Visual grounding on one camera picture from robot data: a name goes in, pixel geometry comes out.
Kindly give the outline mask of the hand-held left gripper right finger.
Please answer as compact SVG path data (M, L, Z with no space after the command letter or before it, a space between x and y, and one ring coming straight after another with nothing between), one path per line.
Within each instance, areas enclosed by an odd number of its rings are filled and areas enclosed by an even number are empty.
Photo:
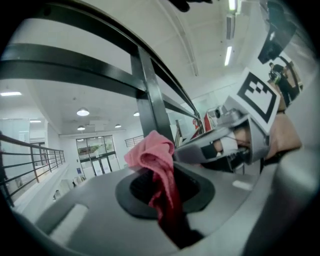
M300 149L280 163L248 177L190 166L209 179L215 196L202 211L188 215L204 238L180 256L307 255L314 249L319 215L320 152Z

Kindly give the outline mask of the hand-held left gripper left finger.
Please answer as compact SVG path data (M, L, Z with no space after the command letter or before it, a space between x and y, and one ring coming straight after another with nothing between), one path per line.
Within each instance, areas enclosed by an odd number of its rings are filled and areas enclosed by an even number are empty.
M175 244L156 218L138 218L119 203L156 211L133 195L134 179L147 170L125 168L89 179L46 209L37 228L63 249L86 256L162 256L175 252Z

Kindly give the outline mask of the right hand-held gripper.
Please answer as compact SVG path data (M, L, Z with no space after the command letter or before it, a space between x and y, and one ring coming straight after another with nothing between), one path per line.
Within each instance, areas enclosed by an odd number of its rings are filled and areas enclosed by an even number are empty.
M186 164L203 164L213 161L218 151L214 142L225 136L227 127L232 131L249 128L250 148L221 152L214 162L214 168L232 173L245 164L265 158L270 150L270 131L280 104L280 94L268 83L262 81L250 69L245 68L235 89L224 104L214 112L217 130L203 133L174 152L174 160Z

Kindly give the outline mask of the person's right hand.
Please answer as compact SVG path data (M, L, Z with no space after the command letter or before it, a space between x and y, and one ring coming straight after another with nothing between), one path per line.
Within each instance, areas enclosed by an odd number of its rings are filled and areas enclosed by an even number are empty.
M250 129L245 127L238 128L226 136L213 142L213 146L218 153L238 150L241 147L251 147Z

